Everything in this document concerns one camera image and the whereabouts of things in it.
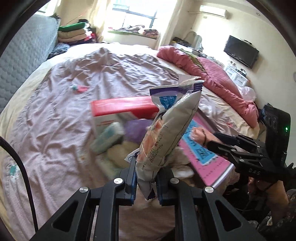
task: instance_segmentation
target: curtain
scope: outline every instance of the curtain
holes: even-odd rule
[[[88,20],[92,27],[96,28],[97,42],[103,41],[105,18],[112,10],[112,0],[94,0]]]
[[[178,22],[178,18],[183,7],[184,0],[164,0],[157,14],[160,15],[162,27],[160,37],[157,40],[155,49],[160,46],[169,45],[173,37],[173,32]]]

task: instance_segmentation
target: headboard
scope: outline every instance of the headboard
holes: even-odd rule
[[[0,113],[11,97],[53,50],[60,19],[34,14],[0,57]]]

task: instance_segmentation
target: white drawer cabinet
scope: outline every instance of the white drawer cabinet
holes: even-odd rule
[[[230,66],[226,66],[224,68],[224,71],[227,73],[229,78],[238,86],[247,86],[248,85],[248,79],[240,74],[238,71],[236,71],[234,68]]]

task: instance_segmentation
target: television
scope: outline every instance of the television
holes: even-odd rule
[[[254,66],[259,54],[259,51],[251,44],[231,35],[225,45],[224,52],[249,68]]]

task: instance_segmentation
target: purple package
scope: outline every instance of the purple package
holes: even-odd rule
[[[147,129],[146,127],[151,126],[153,120],[130,120],[126,122],[124,126],[125,135],[124,139],[137,144],[141,144]]]

